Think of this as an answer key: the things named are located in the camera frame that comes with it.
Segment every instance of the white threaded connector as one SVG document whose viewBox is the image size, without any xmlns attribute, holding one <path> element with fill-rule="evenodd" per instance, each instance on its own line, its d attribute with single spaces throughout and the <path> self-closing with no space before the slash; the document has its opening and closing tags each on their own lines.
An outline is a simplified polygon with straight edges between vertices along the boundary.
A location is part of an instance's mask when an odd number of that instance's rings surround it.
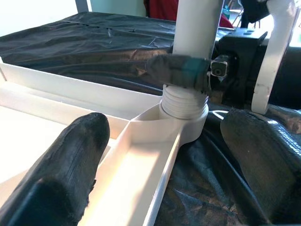
<svg viewBox="0 0 301 226">
<path fill-rule="evenodd" d="M 162 109 L 172 117 L 183 120 L 199 118 L 205 111 L 208 96 L 193 89 L 163 86 Z"/>
</svg>

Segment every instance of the red fabric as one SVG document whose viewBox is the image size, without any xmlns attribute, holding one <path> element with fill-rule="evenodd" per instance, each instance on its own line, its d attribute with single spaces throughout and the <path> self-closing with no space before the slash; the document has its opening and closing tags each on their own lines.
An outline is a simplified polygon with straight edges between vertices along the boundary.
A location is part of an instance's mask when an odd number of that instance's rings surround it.
<svg viewBox="0 0 301 226">
<path fill-rule="evenodd" d="M 179 0 L 150 0 L 149 14 L 151 18 L 163 20 L 177 20 Z M 233 28 L 225 15 L 221 16 L 220 27 Z"/>
</svg>

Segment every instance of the white curved bracket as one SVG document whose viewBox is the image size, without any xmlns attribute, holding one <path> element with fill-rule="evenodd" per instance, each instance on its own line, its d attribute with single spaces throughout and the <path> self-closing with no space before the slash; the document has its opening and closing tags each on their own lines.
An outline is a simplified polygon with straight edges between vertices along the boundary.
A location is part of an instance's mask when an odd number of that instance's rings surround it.
<svg viewBox="0 0 301 226">
<path fill-rule="evenodd" d="M 275 26 L 258 74 L 252 100 L 252 111 L 260 114 L 267 112 L 273 84 L 300 11 L 294 0 L 269 0 L 267 6 L 274 18 Z"/>
</svg>

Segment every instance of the white pvc pipe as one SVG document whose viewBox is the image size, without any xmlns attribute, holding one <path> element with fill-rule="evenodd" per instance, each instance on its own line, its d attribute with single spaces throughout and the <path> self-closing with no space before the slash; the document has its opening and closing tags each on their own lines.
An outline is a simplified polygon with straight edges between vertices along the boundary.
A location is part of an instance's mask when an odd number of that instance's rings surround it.
<svg viewBox="0 0 301 226">
<path fill-rule="evenodd" d="M 224 0 L 179 0 L 174 54 L 211 59 Z"/>
</svg>

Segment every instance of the white wall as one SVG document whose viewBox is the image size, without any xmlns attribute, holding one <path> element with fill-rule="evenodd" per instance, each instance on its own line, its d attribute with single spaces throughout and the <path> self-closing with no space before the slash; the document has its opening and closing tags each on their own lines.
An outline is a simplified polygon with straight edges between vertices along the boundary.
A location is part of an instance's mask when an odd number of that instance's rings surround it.
<svg viewBox="0 0 301 226">
<path fill-rule="evenodd" d="M 132 16 L 145 16 L 143 0 L 90 0 L 92 11 L 116 13 Z"/>
<path fill-rule="evenodd" d="M 0 36 L 76 13 L 75 0 L 0 0 Z"/>
</svg>

